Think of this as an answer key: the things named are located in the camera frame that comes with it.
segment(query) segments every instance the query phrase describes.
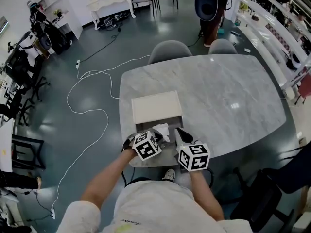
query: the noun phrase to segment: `white box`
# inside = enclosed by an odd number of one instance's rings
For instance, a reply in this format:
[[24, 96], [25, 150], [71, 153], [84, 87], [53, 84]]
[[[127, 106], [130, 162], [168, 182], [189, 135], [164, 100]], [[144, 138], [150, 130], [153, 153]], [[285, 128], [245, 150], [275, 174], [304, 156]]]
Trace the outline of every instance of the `white box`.
[[210, 151], [207, 145], [195, 144], [178, 147], [178, 162], [188, 171], [199, 171], [207, 169]]
[[132, 110], [135, 124], [182, 116], [177, 91], [132, 99]]
[[150, 131], [135, 136], [133, 149], [142, 161], [145, 161], [162, 152], [160, 146], [157, 144]]

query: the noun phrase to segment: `person's arm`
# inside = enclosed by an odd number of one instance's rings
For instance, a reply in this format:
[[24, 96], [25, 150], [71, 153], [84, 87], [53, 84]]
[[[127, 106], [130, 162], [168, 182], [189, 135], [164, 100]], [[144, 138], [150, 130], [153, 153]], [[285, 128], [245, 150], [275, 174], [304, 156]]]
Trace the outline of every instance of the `person's arm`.
[[102, 203], [111, 193], [122, 171], [135, 156], [133, 149], [124, 150], [114, 162], [91, 180], [80, 200], [92, 202], [101, 209]]
[[224, 220], [223, 210], [215, 199], [201, 171], [190, 172], [194, 200], [216, 221]]

